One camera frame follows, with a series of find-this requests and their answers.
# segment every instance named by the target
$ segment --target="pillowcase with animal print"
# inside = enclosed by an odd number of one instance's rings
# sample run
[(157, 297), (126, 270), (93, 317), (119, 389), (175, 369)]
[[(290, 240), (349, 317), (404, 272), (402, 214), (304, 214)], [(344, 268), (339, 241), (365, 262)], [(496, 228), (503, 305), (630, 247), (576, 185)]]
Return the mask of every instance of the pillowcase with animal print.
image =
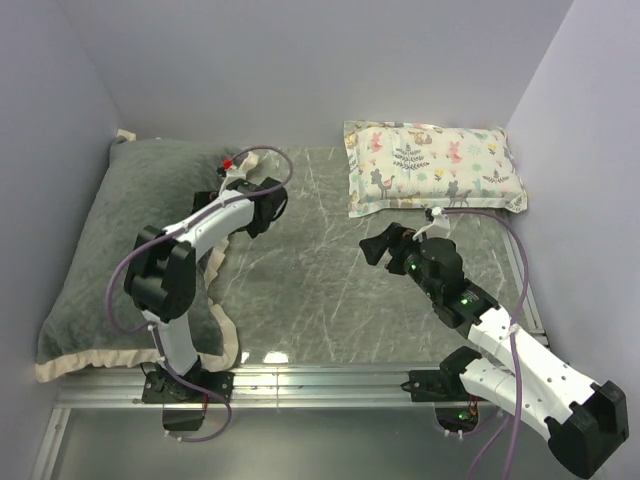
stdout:
[(349, 121), (344, 143), (350, 217), (384, 208), (527, 208), (501, 128)]

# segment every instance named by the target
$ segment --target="gray pillow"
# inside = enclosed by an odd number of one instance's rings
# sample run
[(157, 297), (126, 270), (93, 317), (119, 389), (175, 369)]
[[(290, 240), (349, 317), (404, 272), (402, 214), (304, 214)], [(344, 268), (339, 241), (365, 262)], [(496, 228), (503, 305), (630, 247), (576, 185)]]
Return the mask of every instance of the gray pillow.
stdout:
[[(133, 366), (155, 360), (154, 344), (147, 332), (123, 336), (108, 323), (103, 304), (107, 282), (133, 249), (142, 228), (163, 228), (182, 220), (191, 213), (195, 192), (220, 187), (222, 179), (216, 169), (234, 152), (176, 140), (128, 142), (118, 137), (113, 142), (109, 168), (82, 230), (64, 287), (40, 332), (38, 380), (49, 381), (90, 364)], [(202, 270), (189, 311), (191, 334), (198, 352), (219, 357), (225, 339), (209, 308), (201, 274)], [(131, 328), (144, 319), (124, 293), (123, 281), (124, 274), (115, 290), (114, 313), (123, 326)]]

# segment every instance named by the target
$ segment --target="gray marble table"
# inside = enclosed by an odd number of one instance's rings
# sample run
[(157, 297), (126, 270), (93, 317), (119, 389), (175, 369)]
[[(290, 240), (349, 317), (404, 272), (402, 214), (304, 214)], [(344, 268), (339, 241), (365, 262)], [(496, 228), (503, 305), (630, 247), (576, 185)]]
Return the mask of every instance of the gray marble table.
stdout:
[[(464, 345), (409, 277), (367, 265), (358, 248), (392, 221), (422, 226), (423, 213), (385, 210), (350, 219), (344, 149), (287, 153), (295, 173), (285, 214), (255, 240), (233, 235), (209, 288), (237, 326), (244, 363), (438, 362)], [(267, 153), (249, 179), (281, 179), (285, 172), (286, 162)], [(518, 291), (503, 227), (485, 217), (451, 218), (466, 275), (513, 309)]]

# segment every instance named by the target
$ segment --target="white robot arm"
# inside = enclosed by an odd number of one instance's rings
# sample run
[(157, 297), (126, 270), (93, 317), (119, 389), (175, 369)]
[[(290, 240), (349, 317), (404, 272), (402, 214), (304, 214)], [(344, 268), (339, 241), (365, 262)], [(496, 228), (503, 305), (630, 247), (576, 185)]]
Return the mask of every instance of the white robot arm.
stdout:
[[(440, 320), (486, 351), (496, 365), (461, 347), (440, 366), (440, 393), (466, 391), (513, 414), (516, 379), (510, 335), (515, 335), (522, 374), (522, 421), (538, 432), (569, 471), (590, 478), (628, 438), (624, 392), (608, 381), (599, 385), (558, 359), (518, 325), (487, 292), (464, 277), (462, 258), (449, 231), (446, 212), (427, 210), (429, 224), (417, 232), (392, 223), (362, 240), (370, 265), (391, 254), (390, 273), (408, 274), (433, 302)], [(443, 385), (451, 392), (443, 392)]]
[(196, 263), (231, 233), (246, 230), (254, 238), (265, 232), (283, 213), (287, 203), (286, 190), (280, 188), (253, 198), (244, 196), (278, 184), (272, 178), (267, 178), (261, 185), (236, 180), (205, 207), (210, 214), (202, 215), (202, 210), (198, 210), (179, 223), (162, 230), (148, 226), (138, 235), (135, 248), (158, 236), (183, 231), (134, 258), (125, 277), (126, 293), (133, 298), (144, 318), (152, 323), (150, 329), (157, 329), (154, 341), (164, 352), (158, 362), (161, 367), (168, 362), (180, 376), (197, 375), (199, 358), (188, 319), (195, 296)]

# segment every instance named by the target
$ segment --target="purple cable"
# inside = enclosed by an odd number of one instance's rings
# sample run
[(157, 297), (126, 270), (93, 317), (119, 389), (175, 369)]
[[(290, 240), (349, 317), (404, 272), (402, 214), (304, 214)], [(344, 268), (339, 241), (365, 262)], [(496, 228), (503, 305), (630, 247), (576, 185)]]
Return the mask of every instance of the purple cable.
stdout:
[[(459, 208), (459, 209), (445, 209), (445, 213), (447, 215), (455, 215), (460, 213), (470, 213), (473, 215), (481, 215), (489, 218), (493, 218), (498, 223), (502, 224), (511, 236), (513, 237), (516, 245), (518, 246), (518, 251), (520, 252), (520, 257), (522, 258), (522, 292), (520, 293), (520, 298), (518, 298), (518, 303), (516, 304), (516, 308), (513, 310), (511, 314), (511, 319), (509, 321), (510, 325), (515, 325), (518, 317), (522, 313), (522, 309), (524, 308), (524, 302), (527, 298), (527, 292), (529, 290), (529, 261), (527, 260), (527, 253), (524, 250), (524, 245), (522, 244), (522, 240), (515, 232), (511, 224), (507, 222), (505, 219), (495, 215), (493, 213), (484, 212), (482, 210), (474, 210), (471, 208)], [(516, 336), (509, 335), (509, 345), (511, 346), (511, 355), (513, 357), (513, 371), (516, 377), (516, 408), (514, 412), (514, 422), (513, 422), (513, 430), (511, 432), (511, 441), (509, 442), (509, 450), (507, 451), (507, 458), (504, 463), (504, 469), (502, 471), (502, 480), (507, 480), (509, 478), (509, 474), (511, 473), (511, 466), (513, 465), (513, 459), (515, 457), (516, 445), (518, 443), (518, 433), (520, 432), (520, 419), (522, 418), (522, 369), (520, 368), (520, 358), (518, 357), (518, 351), (516, 346)], [(502, 428), (496, 432), (496, 435), (500, 435), (502, 433)], [(481, 453), (487, 451), (490, 443), (493, 443), (493, 439), (485, 445), (486, 448), (481, 450)], [(473, 474), (473, 469), (477, 463), (471, 465), (469, 469), (469, 473), (467, 474), (467, 478), (471, 478), (470, 475)]]
[(502, 434), (504, 429), (507, 428), (507, 425), (509, 424), (510, 421), (511, 421), (511, 417), (506, 417), (502, 422), (502, 424), (500, 425), (500, 427), (498, 428), (498, 430), (496, 430), (496, 433), (494, 433), (491, 436), (491, 438), (487, 441), (487, 443), (485, 443), (484, 447), (480, 449), (480, 451), (476, 455), (476, 458), (474, 458), (473, 462), (471, 462), (471, 467), (467, 472), (467, 476), (465, 477), (465, 480), (471, 480), (471, 477), (473, 476), (473, 471), (476, 469), (476, 467), (480, 463), (480, 460), (482, 459), (482, 457), (484, 457), (485, 453), (489, 451), (489, 448), (491, 448), (491, 445), (493, 445), (493, 442), (495, 442), (498, 439), (498, 437)]
[[(286, 160), (287, 164), (289, 165), (289, 172), (287, 173), (287, 176), (285, 177), (285, 179), (282, 182), (280, 182), (277, 185), (274, 185), (273, 187), (270, 187), (270, 188), (267, 188), (267, 189), (264, 189), (264, 190), (259, 190), (257, 192), (251, 192), (251, 193), (248, 193), (248, 194), (245, 194), (245, 195), (240, 195), (240, 196), (237, 196), (237, 197), (233, 197), (233, 198), (229, 199), (226, 202), (225, 205), (229, 205), (231, 203), (239, 202), (241, 200), (246, 200), (246, 199), (249, 199), (249, 198), (262, 197), (264, 195), (268, 195), (270, 193), (275, 192), (276, 190), (279, 190), (279, 189), (283, 188), (291, 180), (291, 177), (293, 176), (293, 162), (291, 161), (291, 159), (289, 158), (289, 156), (286, 153), (284, 153), (282, 150), (280, 150), (279, 148), (276, 148), (276, 147), (271, 147), (269, 145), (256, 145), (256, 146), (253, 146), (253, 147), (245, 148), (244, 150), (241, 150), (240, 152), (236, 153), (231, 158), (231, 161), (233, 162), (234, 160), (236, 160), (241, 155), (244, 155), (245, 153), (252, 152), (254, 150), (271, 150), (273, 152), (276, 152), (280, 156), (282, 156), (282, 158), (284, 158)], [(122, 274), (124, 269), (127, 267), (127, 265), (129, 265), (131, 260), (133, 260), (135, 257), (140, 255), (141, 253), (146, 252), (150, 248), (158, 245), (159, 243), (165, 242), (165, 241), (167, 241), (167, 240), (169, 240), (171, 238), (175, 238), (175, 237), (178, 237), (178, 236), (182, 235), (182, 233), (184, 233), (186, 230), (188, 230), (193, 225), (198, 223), (200, 220), (202, 220), (203, 218), (207, 217), (208, 215), (211, 215), (213, 212), (215, 212), (216, 210), (218, 210), (218, 209), (220, 209), (222, 207), (223, 207), (223, 205), (220, 204), (220, 203), (214, 203), (214, 204), (210, 204), (210, 205), (204, 207), (202, 210), (200, 210), (198, 215), (196, 215), (184, 227), (181, 227), (181, 228), (179, 228), (179, 229), (177, 229), (177, 230), (175, 230), (175, 231), (173, 231), (171, 233), (162, 235), (161, 237), (155, 238), (155, 239), (151, 240), (150, 242), (147, 242), (147, 243), (145, 243), (143, 245), (140, 245), (138, 248), (133, 250), (129, 255), (127, 255), (118, 264), (118, 266), (113, 271), (113, 274), (111, 275), (111, 278), (109, 279), (109, 283), (107, 284), (107, 291), (105, 292), (105, 297), (104, 297), (105, 313), (107, 314), (107, 319), (109, 320), (109, 322), (111, 323), (111, 325), (113, 326), (113, 328), (115, 330), (117, 330), (118, 332), (122, 333), (123, 335), (135, 335), (136, 333), (139, 333), (142, 330), (147, 329), (149, 326), (155, 326), (155, 324), (153, 322), (145, 322), (145, 323), (143, 323), (141, 325), (138, 325), (135, 328), (132, 328), (132, 329), (128, 330), (128, 329), (124, 328), (122, 325), (120, 325), (118, 323), (118, 321), (116, 320), (115, 315), (113, 313), (113, 292), (115, 291), (116, 282), (118, 281), (118, 278), (120, 277), (120, 275)], [(152, 335), (153, 335), (153, 338), (154, 338), (154, 340), (156, 342), (156, 346), (158, 347), (158, 352), (159, 352), (160, 356), (164, 357), (165, 356), (164, 347), (162, 346), (162, 342), (160, 340), (160, 336), (157, 334), (157, 331), (155, 329), (152, 330)], [(164, 368), (167, 370), (167, 372), (169, 372), (169, 374), (178, 383), (181, 383), (182, 385), (184, 385), (187, 388), (191, 388), (192, 390), (195, 390), (197, 392), (201, 392), (201, 393), (203, 393), (205, 395), (208, 395), (209, 398), (212, 398), (215, 401), (222, 403), (225, 406), (225, 408), (227, 409), (227, 419), (226, 419), (226, 421), (224, 422), (222, 427), (220, 427), (216, 432), (212, 433), (211, 435), (207, 435), (206, 437), (201, 437), (201, 438), (189, 438), (189, 437), (185, 438), (185, 437), (181, 437), (179, 435), (173, 434), (173, 433), (171, 433), (170, 435), (172, 437), (177, 438), (180, 441), (183, 441), (183, 442), (186, 442), (186, 443), (206, 442), (207, 440), (211, 440), (213, 438), (216, 438), (216, 437), (222, 435), (222, 433), (227, 429), (227, 427), (231, 423), (231, 418), (232, 418), (231, 405), (229, 404), (227, 399), (224, 398), (221, 395), (218, 395), (215, 392), (212, 392), (211, 390), (208, 390), (206, 388), (202, 388), (202, 387), (200, 387), (198, 385), (195, 385), (194, 383), (188, 382), (187, 380), (185, 380), (184, 378), (182, 378), (180, 375), (177, 374), (177, 372), (171, 367), (171, 365), (169, 365), (168, 361), (165, 361)]]

